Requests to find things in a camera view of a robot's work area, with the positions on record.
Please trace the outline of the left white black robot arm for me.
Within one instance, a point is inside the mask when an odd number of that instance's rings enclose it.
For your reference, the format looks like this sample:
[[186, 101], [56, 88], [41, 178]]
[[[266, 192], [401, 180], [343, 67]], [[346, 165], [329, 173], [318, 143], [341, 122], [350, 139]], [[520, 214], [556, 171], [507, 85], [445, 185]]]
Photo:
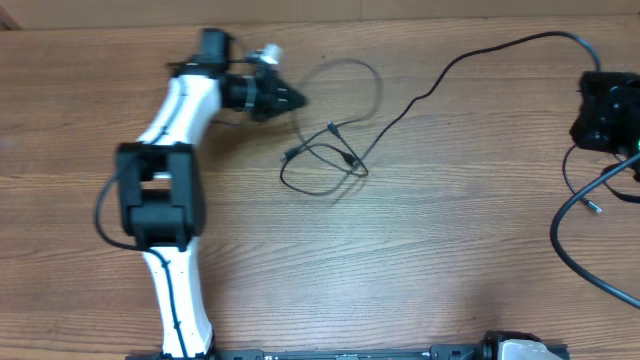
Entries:
[[162, 321], [162, 359], [208, 359], [214, 330], [205, 311], [198, 265], [206, 201], [197, 149], [224, 109], [264, 122], [305, 105], [281, 79], [275, 44], [247, 53], [248, 74], [230, 68], [233, 37], [205, 28], [198, 51], [172, 66], [154, 120], [115, 155], [123, 231], [149, 269]]

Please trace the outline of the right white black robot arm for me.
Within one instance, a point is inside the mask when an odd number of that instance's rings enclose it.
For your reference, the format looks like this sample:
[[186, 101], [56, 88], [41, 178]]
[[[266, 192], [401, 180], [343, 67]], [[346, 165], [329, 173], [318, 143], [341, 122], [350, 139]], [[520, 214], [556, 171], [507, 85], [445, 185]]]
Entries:
[[[634, 307], [639, 299], [600, 279], [573, 260], [562, 247], [559, 229], [569, 210], [595, 188], [608, 185], [608, 180], [630, 169], [639, 178], [639, 76], [634, 73], [587, 71], [579, 81], [582, 104], [569, 130], [574, 146], [583, 150], [609, 153], [616, 158], [601, 174], [573, 192], [552, 218], [549, 236], [560, 260], [591, 285]], [[521, 332], [489, 331], [470, 350], [430, 350], [432, 359], [568, 359], [568, 347], [546, 345], [538, 337]]]

